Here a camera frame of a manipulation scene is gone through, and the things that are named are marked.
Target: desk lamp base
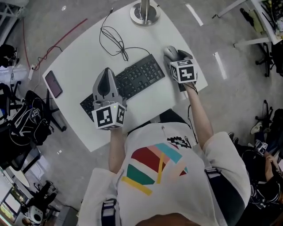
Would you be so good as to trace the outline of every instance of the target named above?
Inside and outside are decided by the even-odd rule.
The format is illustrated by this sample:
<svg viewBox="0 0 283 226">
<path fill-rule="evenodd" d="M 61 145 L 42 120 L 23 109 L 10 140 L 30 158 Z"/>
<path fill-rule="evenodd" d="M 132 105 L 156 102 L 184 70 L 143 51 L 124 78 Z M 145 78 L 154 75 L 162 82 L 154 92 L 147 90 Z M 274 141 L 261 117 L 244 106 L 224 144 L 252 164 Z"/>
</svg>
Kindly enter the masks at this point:
<svg viewBox="0 0 283 226">
<path fill-rule="evenodd" d="M 160 17 L 160 11 L 157 6 L 148 6 L 147 14 L 142 16 L 141 3 L 135 4 L 130 11 L 132 21 L 140 26 L 150 26 L 157 22 Z"/>
</svg>

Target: red cable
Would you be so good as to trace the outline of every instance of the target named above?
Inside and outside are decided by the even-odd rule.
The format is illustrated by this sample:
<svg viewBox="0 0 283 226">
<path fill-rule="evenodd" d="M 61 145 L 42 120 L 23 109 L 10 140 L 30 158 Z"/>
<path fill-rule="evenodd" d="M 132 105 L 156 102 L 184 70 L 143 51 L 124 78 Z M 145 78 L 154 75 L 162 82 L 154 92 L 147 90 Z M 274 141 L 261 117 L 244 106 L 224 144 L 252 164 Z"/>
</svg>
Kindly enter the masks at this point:
<svg viewBox="0 0 283 226">
<path fill-rule="evenodd" d="M 75 25 L 67 34 L 65 34 L 62 38 L 59 39 L 59 41 L 57 41 L 54 45 L 58 45 L 67 35 L 69 35 L 73 30 L 75 30 L 79 25 L 83 24 L 84 22 L 86 22 L 88 19 L 84 19 L 82 22 L 78 23 L 77 25 Z M 42 58 L 46 58 L 47 54 L 50 53 L 52 50 L 54 49 L 54 47 L 50 48 L 49 52 L 47 52 L 44 57 Z M 37 67 L 35 69 L 37 69 L 39 67 L 39 65 L 41 64 L 41 62 L 43 61 L 43 59 L 41 59 L 39 61 L 39 64 L 37 65 Z"/>
<path fill-rule="evenodd" d="M 59 41 L 57 41 L 54 45 L 58 45 L 67 35 L 69 35 L 73 30 L 75 30 L 79 25 L 83 24 L 84 22 L 86 22 L 88 19 L 84 19 L 82 22 L 78 23 L 77 25 L 75 25 L 67 34 L 65 34 L 62 38 L 59 39 Z M 24 43 L 24 46 L 25 46 L 25 53 L 26 53 L 26 58 L 27 58 L 27 49 L 26 49 L 26 41 L 25 41 L 25 32 L 24 32 L 24 20 L 23 20 L 23 43 Z M 53 50 L 54 47 L 50 48 L 49 52 L 47 52 L 45 54 L 45 56 L 43 58 L 46 58 L 47 54 L 51 52 L 51 50 Z M 37 65 L 37 67 L 35 69 L 37 69 L 39 67 L 39 65 L 41 64 L 41 62 L 43 61 L 43 59 L 40 60 L 39 64 Z M 27 65 L 28 67 L 30 68 L 30 63 L 28 61 L 28 58 L 27 58 Z"/>
<path fill-rule="evenodd" d="M 30 66 L 30 62 L 28 61 L 28 58 L 27 58 L 24 18 L 23 18 L 23 44 L 24 44 L 24 46 L 25 46 L 25 54 L 26 54 L 26 59 L 27 59 L 27 65 L 28 65 L 28 68 L 30 68 L 30 67 L 31 67 L 31 66 Z"/>
</svg>

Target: colorful stripe pattern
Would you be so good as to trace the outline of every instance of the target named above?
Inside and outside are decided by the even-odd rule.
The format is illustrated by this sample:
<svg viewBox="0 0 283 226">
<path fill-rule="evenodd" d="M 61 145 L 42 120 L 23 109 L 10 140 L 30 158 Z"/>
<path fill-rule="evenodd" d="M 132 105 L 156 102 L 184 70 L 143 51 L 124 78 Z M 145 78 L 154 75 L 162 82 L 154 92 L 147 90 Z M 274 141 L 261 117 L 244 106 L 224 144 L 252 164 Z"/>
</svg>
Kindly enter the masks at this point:
<svg viewBox="0 0 283 226">
<path fill-rule="evenodd" d="M 137 149 L 131 156 L 132 164 L 128 165 L 127 175 L 122 177 L 122 181 L 149 196 L 152 194 L 152 190 L 146 185 L 161 183 L 163 169 L 170 160 L 176 164 L 171 175 L 186 175 L 188 173 L 187 167 L 181 162 L 177 164 L 182 155 L 175 149 L 179 148 L 171 143 L 169 145 L 159 143 Z"/>
</svg>

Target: black keyboard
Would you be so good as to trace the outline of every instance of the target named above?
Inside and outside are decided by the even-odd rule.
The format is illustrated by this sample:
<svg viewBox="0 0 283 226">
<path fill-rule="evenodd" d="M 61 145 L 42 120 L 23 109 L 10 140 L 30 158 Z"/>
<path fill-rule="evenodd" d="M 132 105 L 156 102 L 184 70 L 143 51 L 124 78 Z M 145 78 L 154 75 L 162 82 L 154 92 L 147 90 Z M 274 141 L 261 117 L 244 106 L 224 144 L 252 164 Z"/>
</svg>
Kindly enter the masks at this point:
<svg viewBox="0 0 283 226">
<path fill-rule="evenodd" d="M 116 76 L 119 94 L 128 100 L 164 77 L 158 63 L 150 54 Z M 93 102 L 91 94 L 80 103 L 92 121 Z"/>
</svg>

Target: blue stripe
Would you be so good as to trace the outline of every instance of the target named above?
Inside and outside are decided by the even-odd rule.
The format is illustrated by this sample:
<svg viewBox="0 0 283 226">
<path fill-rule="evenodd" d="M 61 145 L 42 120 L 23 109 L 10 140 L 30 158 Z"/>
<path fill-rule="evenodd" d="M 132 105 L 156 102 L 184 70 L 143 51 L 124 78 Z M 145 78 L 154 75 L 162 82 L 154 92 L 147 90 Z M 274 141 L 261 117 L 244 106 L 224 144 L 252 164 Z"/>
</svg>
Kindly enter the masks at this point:
<svg viewBox="0 0 283 226">
<path fill-rule="evenodd" d="M 175 163 L 177 163 L 182 158 L 182 155 L 179 152 L 175 151 L 164 143 L 159 143 L 155 146 Z"/>
</svg>

